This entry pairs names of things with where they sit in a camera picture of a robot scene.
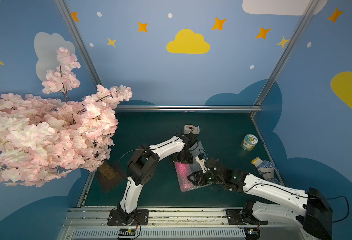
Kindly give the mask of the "pink plastic wine glass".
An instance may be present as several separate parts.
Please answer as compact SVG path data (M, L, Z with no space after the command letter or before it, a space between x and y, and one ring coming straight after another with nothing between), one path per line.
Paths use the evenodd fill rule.
M175 170L178 176L180 189L182 192L191 191L194 185L188 180L188 176L191 174L189 164L174 163Z

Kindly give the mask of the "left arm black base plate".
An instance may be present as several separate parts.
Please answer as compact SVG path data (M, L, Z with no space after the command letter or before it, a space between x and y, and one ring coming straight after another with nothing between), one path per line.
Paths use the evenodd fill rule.
M149 210L135 210L131 214L126 214L123 210L112 209L107 219L108 226L147 226L149 220Z

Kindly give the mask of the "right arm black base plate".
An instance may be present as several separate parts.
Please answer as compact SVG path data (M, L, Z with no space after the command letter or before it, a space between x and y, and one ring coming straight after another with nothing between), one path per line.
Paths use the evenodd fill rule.
M243 209L227 209L226 214L228 217L229 225L267 225L268 221L258 220L252 210Z

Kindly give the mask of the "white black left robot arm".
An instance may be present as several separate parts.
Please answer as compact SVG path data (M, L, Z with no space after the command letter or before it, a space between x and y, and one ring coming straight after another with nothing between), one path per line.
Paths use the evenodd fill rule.
M190 149L197 142L197 135L180 134L156 145L141 145L134 152L127 165L125 192L117 205L117 211L124 225L130 225L135 220L142 188L153 178L158 163L171 157L176 162L192 164L194 159Z

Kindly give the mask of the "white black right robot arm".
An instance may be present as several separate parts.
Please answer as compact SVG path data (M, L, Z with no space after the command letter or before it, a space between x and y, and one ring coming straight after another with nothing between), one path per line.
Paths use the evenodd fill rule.
M231 225L267 225L273 219L286 219L320 240L332 239L333 210L321 191L297 190L274 184L253 174L226 168L219 160L202 159L201 170L188 175L196 187L220 185L235 193L248 194L271 202L266 206L247 201L241 210L228 210Z

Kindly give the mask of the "clear bubble wrap sheet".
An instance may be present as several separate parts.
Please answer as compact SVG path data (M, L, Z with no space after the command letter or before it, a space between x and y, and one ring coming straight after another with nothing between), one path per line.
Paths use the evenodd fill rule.
M193 174L194 172L198 172L198 171L201 171L201 170L202 170L200 163L198 163L198 162L196 161L196 157L201 153L201 152L200 152L200 149L204 150L204 147L203 147L203 145L202 145L201 142L196 143L196 144L191 148L191 153L192 153L192 155L193 155L193 157L194 157L194 163L193 163L193 164L189 164L190 169L191 169L191 174ZM207 187L207 186L209 186L209 185L210 185L210 184L206 184L206 185L203 185L203 186L195 186L195 185L194 185L194 187L193 187L192 190L196 190L196 189L199 189L199 188L204 188L204 187Z

